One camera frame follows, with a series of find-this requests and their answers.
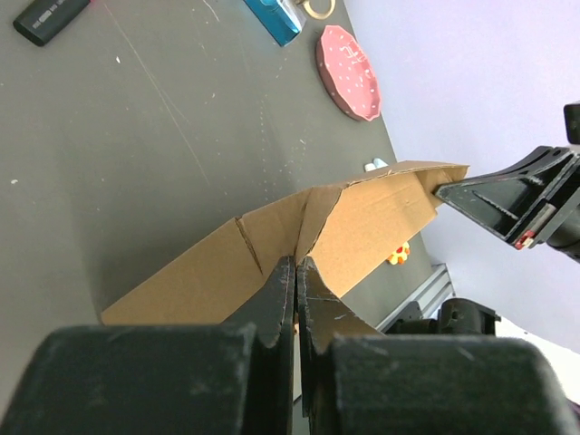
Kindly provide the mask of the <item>pink dotted plate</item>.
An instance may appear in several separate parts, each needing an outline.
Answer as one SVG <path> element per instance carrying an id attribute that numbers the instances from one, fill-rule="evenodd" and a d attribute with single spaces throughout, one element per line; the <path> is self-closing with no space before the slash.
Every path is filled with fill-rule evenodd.
<path id="1" fill-rule="evenodd" d="M 316 66 L 334 104 L 356 121 L 381 114 L 382 97 L 368 56 L 340 25 L 327 25 L 315 47 Z"/>

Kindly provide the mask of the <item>brown cardboard box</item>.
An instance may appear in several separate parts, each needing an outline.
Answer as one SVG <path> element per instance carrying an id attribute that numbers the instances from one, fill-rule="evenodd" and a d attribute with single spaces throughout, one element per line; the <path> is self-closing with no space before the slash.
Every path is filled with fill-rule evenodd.
<path id="1" fill-rule="evenodd" d="M 279 259 L 313 259 L 346 295 L 437 215 L 438 186 L 465 178 L 459 164 L 403 161 L 312 187 L 227 223 L 101 313 L 107 325 L 218 324 L 266 282 Z"/>

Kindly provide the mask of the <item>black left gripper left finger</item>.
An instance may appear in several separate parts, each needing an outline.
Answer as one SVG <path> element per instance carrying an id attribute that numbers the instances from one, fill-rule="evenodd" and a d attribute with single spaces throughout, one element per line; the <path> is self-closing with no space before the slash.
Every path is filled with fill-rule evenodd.
<path id="1" fill-rule="evenodd" d="M 74 326 L 35 350 L 4 434 L 288 434 L 295 261 L 221 324 Z"/>

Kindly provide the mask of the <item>orange plush flower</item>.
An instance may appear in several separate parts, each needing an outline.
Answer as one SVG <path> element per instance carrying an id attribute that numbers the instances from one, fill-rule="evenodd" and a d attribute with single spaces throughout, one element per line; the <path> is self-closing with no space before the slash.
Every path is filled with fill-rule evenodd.
<path id="1" fill-rule="evenodd" d="M 387 262 L 393 266 L 404 264 L 411 254 L 411 247 L 408 242 L 403 243 L 387 258 Z"/>

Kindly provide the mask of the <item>black pink highlighter pen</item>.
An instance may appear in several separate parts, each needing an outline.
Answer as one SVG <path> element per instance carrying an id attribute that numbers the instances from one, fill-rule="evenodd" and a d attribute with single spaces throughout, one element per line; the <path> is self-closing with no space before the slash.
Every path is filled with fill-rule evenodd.
<path id="1" fill-rule="evenodd" d="M 70 24 L 91 0 L 33 0 L 13 21 L 14 29 L 43 47 Z"/>

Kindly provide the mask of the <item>beige ceramic mug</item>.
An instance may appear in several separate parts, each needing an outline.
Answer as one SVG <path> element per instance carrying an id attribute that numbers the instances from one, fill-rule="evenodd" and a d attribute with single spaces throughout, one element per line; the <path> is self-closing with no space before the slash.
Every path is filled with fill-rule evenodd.
<path id="1" fill-rule="evenodd" d="M 296 0 L 295 3 L 300 5 L 309 17 L 317 21 L 328 19 L 336 7 L 335 0 L 326 1 L 326 7 L 319 7 L 317 1 L 311 0 Z"/>

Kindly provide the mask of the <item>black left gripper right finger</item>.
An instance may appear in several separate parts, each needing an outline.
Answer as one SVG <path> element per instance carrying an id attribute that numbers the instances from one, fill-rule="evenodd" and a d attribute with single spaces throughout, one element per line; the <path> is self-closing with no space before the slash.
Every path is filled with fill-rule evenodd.
<path id="1" fill-rule="evenodd" d="M 517 338 L 384 334 L 296 269 L 304 416 L 313 434 L 576 434 L 544 355 Z"/>

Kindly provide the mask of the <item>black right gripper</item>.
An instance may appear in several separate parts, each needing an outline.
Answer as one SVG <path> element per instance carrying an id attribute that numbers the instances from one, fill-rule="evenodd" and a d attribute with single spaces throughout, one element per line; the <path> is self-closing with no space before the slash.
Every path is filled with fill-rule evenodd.
<path id="1" fill-rule="evenodd" d="M 501 171 L 439 186 L 435 196 L 514 248 L 579 262 L 579 102 L 564 106 L 570 147 L 541 146 Z"/>

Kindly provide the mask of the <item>blue toothbrush package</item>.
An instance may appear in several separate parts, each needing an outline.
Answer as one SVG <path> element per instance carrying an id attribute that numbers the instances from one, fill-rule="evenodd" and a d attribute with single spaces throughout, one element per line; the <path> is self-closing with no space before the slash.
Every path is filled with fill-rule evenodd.
<path id="1" fill-rule="evenodd" d="M 304 29 L 305 14 L 294 1 L 245 0 L 245 3 L 281 47 L 288 46 Z"/>

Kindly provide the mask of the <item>light blue marker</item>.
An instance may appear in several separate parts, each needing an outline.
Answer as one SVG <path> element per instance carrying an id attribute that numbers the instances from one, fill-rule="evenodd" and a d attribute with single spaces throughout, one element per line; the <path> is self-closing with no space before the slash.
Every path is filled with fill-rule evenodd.
<path id="1" fill-rule="evenodd" d="M 386 161 L 384 161 L 383 159 L 375 158 L 371 162 L 365 163 L 363 168 L 364 168 L 365 172 L 370 172 L 370 171 L 374 171 L 377 169 L 383 169 L 383 168 L 386 168 L 388 166 L 389 166 L 389 164 Z"/>

